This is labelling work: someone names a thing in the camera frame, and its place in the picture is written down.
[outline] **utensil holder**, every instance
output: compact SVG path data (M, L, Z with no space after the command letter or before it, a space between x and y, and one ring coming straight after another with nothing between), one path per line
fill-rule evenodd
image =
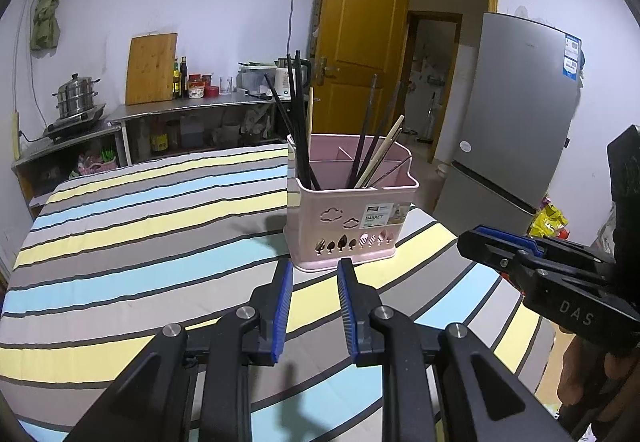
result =
M362 157L373 138L367 136ZM358 139L357 135L312 135L309 160L322 187L322 191L313 191L302 186L296 176L296 147L287 137L284 235L291 259L300 270L335 268L342 257L364 263L396 253L396 240L419 186L409 174L411 151L395 142L371 180L377 180L408 157L404 165L375 187L344 189Z

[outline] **yellow stripe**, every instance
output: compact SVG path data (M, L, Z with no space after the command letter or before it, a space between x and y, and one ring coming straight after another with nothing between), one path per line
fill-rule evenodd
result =
M495 348L496 357L512 372L517 370L529 347L539 317L521 303L504 337Z
M256 160L265 160L269 158L286 156L286 149L271 149L268 151L256 151L254 153L243 153L241 155L231 155L226 157L199 158L197 160L191 160L182 164L172 164L156 169L139 171L137 173L131 173L129 175L123 175L108 180L89 182L82 186L56 192L49 198L49 200L47 200L47 203L61 202L62 200L66 200L79 195L85 195L87 193L94 193L95 191L107 189L108 187L121 186L122 184L129 184L132 182L139 182L140 180L163 177L174 173L182 173L183 171L190 171L192 169L213 166L228 166L231 164L239 164L242 162L254 162Z
M396 255L356 268L358 280L380 288L431 257L455 238L439 223L400 245ZM287 331L340 310L335 278L293 293ZM205 321L188 329L209 325ZM0 348L0 375L34 382L104 382L113 380L151 336L72 348Z
M143 218L132 223L116 225L103 231L92 231L78 236L62 237L49 243L25 248L18 254L15 260L15 266L19 267L20 265L28 265L52 257L75 254L83 250L108 247L110 245L133 241L156 234L165 234L231 214L252 213L254 211L274 209L286 204L286 191L278 191L277 193L269 193L241 200L221 200L219 202L207 203L206 205L200 205L193 209L176 211L151 218Z

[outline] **striped tablecloth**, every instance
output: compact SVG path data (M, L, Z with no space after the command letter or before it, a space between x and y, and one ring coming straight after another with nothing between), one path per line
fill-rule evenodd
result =
M287 255L287 150L191 154L68 181L18 255L0 319L0 390L31 435L61 441L167 323L210 324ZM362 282L415 321L469 324L534 389L553 332L456 238L412 209L393 259ZM255 442L379 440L380 368L350 364L335 272L295 272L287 342L252 368ZM197 438L200 374L191 438Z

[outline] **gray refrigerator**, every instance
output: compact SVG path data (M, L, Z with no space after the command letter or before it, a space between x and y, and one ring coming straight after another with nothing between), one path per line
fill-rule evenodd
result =
M434 217L525 234L556 171L578 101L580 40L486 13L465 120Z

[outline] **white kettle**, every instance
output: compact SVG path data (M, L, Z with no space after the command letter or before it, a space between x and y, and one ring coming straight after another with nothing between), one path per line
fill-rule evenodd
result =
M275 61L276 69L276 81L274 88L276 93L281 99L291 98L291 83L295 82L296 71L293 70L293 80L289 78L289 69L287 68L287 59L278 59ZM302 87L307 88L311 84L312 66L311 62L306 59L300 61L302 67L306 70L304 79L302 80Z

